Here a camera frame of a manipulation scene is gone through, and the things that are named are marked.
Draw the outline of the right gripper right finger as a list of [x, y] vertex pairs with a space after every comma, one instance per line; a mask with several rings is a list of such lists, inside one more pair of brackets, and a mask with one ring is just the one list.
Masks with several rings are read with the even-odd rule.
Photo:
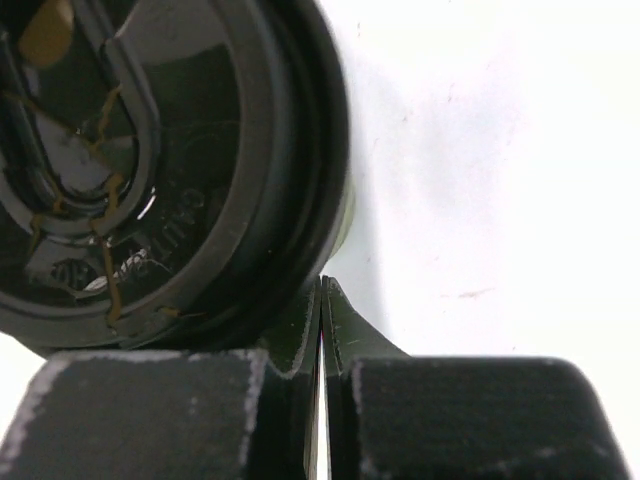
[[359, 414], [351, 379], [360, 359], [405, 359], [408, 354], [369, 323], [352, 305], [334, 277], [324, 276], [321, 333], [325, 365], [329, 477], [358, 477]]

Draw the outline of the green paper cup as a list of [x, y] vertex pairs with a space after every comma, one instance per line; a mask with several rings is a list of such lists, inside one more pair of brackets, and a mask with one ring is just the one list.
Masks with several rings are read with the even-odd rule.
[[330, 258], [333, 258], [344, 244], [351, 229], [355, 215], [356, 193], [352, 183], [348, 185], [345, 192], [345, 209], [343, 219], [338, 230], [338, 234], [331, 250]]

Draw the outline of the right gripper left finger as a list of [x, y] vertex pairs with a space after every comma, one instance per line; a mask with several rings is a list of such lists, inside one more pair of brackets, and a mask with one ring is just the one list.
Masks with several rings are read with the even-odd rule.
[[317, 477], [320, 281], [265, 331], [269, 355], [254, 443], [256, 479]]

